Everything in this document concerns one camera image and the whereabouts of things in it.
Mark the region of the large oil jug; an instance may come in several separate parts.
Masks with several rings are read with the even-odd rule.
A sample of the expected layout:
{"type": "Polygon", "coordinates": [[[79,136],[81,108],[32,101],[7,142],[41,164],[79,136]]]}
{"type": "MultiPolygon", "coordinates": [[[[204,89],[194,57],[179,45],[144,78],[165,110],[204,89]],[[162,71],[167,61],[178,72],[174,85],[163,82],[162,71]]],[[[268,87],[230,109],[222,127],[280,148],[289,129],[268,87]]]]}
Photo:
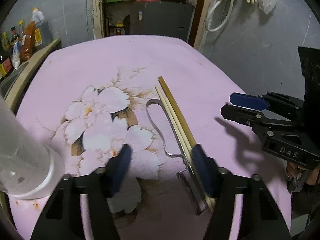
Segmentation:
{"type": "Polygon", "coordinates": [[[48,46],[52,41],[52,34],[49,29],[48,21],[44,18],[43,13],[34,8],[31,16],[31,21],[35,22],[35,50],[38,51],[48,46]]]}

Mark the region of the white plastic utensil holder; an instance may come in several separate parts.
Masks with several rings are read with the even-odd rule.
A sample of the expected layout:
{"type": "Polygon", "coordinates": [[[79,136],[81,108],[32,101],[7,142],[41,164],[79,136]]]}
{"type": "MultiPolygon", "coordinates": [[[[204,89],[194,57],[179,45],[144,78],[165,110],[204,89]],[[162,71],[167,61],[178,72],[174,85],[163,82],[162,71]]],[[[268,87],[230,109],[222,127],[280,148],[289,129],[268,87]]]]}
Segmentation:
{"type": "Polygon", "coordinates": [[[1,191],[23,200],[46,197],[65,174],[60,154],[35,141],[1,99],[1,191]]]}

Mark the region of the steel peeler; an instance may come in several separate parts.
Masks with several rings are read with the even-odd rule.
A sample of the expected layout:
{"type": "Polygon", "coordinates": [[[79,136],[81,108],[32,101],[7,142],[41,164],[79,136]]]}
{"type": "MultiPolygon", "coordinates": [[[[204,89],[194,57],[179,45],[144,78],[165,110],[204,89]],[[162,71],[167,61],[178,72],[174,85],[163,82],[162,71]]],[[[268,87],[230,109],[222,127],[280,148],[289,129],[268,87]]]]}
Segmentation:
{"type": "Polygon", "coordinates": [[[148,100],[146,103],[146,114],[152,127],[161,138],[165,155],[181,163],[181,167],[176,171],[176,177],[188,195],[195,214],[197,216],[203,214],[208,210],[209,206],[206,203],[194,169],[184,152],[182,139],[178,137],[178,132],[174,128],[174,122],[170,120],[164,103],[159,99],[148,100]]]}

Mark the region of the pale bamboo chopstick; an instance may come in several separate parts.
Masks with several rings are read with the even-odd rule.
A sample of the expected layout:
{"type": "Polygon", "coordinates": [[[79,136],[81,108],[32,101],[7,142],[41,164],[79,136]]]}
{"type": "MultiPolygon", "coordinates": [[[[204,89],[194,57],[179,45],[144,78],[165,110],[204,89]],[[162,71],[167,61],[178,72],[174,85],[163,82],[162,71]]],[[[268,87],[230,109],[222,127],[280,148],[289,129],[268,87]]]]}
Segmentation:
{"type": "MultiPolygon", "coordinates": [[[[191,156],[192,147],[191,147],[190,143],[188,142],[188,139],[187,139],[187,137],[186,137],[186,135],[185,135],[185,133],[184,133],[184,131],[182,129],[182,126],[181,126],[179,120],[177,119],[177,115],[174,112],[173,107],[171,106],[171,104],[170,104],[167,96],[165,95],[163,89],[161,88],[161,85],[160,86],[156,85],[155,89],[156,89],[156,92],[157,92],[157,95],[158,95],[159,99],[161,100],[162,103],[164,103],[165,110],[169,113],[170,120],[172,120],[174,122],[174,128],[178,132],[178,137],[180,139],[182,139],[182,145],[183,145],[184,152],[187,155],[187,159],[190,161],[191,166],[194,169],[194,172],[196,174],[196,177],[200,182],[199,176],[197,175],[197,172],[196,172],[196,169],[195,169],[195,164],[193,162],[193,158],[191,156]]],[[[203,187],[201,185],[201,182],[200,182],[200,187],[201,187],[201,190],[204,193],[204,190],[203,190],[203,187]]],[[[208,210],[213,211],[214,205],[215,205],[215,200],[213,198],[208,197],[206,193],[204,193],[204,196],[205,196],[206,203],[209,206],[208,210]]]]}

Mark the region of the grey cabinet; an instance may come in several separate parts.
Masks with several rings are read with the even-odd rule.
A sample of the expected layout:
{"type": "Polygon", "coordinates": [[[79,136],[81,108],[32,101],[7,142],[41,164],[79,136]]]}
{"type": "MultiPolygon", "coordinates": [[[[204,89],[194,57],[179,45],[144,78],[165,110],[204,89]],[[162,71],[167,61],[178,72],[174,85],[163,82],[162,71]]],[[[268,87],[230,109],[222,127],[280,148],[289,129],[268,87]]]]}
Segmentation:
{"type": "Polygon", "coordinates": [[[131,35],[160,35],[186,41],[193,6],[174,2],[134,2],[130,7],[131,35]]]}

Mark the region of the wooden door frame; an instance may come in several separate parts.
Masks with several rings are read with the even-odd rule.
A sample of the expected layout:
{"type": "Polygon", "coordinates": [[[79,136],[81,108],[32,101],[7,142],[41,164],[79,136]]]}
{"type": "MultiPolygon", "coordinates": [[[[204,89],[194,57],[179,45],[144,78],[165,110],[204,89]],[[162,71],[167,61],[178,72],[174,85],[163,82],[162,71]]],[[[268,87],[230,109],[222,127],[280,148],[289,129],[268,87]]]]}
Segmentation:
{"type": "MultiPolygon", "coordinates": [[[[205,38],[205,21],[211,0],[197,0],[188,43],[200,51],[205,38]]],[[[103,0],[92,0],[93,37],[103,38],[103,0]]]]}

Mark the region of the pink floral tablecloth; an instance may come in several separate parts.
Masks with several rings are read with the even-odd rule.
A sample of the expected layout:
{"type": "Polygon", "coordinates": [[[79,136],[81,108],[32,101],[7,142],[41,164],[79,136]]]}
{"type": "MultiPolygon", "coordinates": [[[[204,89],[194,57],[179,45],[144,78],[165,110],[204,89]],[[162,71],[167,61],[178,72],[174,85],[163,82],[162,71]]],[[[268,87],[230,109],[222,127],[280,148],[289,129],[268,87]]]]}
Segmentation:
{"type": "Polygon", "coordinates": [[[66,172],[90,174],[122,144],[132,163],[118,194],[109,200],[121,239],[202,239],[211,213],[197,216],[146,114],[162,76],[205,153],[244,177],[258,174],[284,219],[291,222],[285,164],[261,151],[249,127],[220,114],[240,88],[216,65],[177,38],[118,36],[51,53],[17,111],[23,127],[60,153],[66,172]]]}

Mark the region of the orange snack bag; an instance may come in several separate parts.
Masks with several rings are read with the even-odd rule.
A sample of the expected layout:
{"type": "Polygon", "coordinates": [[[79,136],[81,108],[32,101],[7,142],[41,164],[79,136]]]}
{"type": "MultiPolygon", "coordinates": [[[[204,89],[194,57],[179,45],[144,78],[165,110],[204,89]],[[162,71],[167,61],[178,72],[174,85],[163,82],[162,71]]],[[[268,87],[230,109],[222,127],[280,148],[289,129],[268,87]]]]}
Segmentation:
{"type": "Polygon", "coordinates": [[[21,60],[28,61],[33,54],[33,47],[35,43],[35,22],[30,21],[25,29],[24,42],[21,48],[21,60]]]}

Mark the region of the dark soy sauce bottle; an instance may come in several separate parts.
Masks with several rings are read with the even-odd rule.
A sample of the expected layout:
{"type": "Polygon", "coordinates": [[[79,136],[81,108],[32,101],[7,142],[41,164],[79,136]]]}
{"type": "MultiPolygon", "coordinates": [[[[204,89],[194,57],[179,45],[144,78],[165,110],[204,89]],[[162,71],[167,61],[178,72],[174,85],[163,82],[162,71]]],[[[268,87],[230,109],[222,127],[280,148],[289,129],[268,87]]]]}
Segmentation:
{"type": "Polygon", "coordinates": [[[1,43],[1,65],[0,65],[0,72],[1,77],[8,76],[13,71],[13,66],[11,63],[10,54],[4,49],[2,43],[1,43]]]}

